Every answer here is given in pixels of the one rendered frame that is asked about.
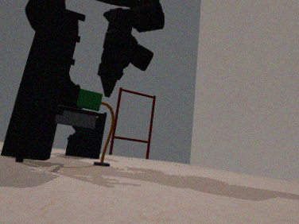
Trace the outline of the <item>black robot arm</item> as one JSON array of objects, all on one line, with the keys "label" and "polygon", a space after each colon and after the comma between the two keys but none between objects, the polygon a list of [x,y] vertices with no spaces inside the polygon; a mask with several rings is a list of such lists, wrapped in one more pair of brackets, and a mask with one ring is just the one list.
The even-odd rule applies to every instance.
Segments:
[{"label": "black robot arm", "polygon": [[[165,14],[163,13],[159,0],[97,0],[115,6],[125,6],[111,9],[103,14],[109,21],[108,28],[112,25],[122,26],[130,31],[136,29],[139,33],[163,29],[165,25]],[[29,0],[25,14],[31,27],[36,31],[41,11],[45,0]],[[138,44],[134,56],[129,55],[127,59],[142,71],[145,71],[153,58],[153,52]]]}]

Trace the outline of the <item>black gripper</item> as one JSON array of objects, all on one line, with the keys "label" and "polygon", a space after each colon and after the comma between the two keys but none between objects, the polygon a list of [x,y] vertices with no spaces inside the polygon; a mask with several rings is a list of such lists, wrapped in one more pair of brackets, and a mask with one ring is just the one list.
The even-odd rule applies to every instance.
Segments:
[{"label": "black gripper", "polygon": [[138,42],[132,36],[128,29],[119,25],[110,26],[105,34],[101,63],[97,73],[105,97],[111,96],[117,80],[120,80],[124,74],[123,69],[130,63],[128,56],[134,56],[137,51]]}]

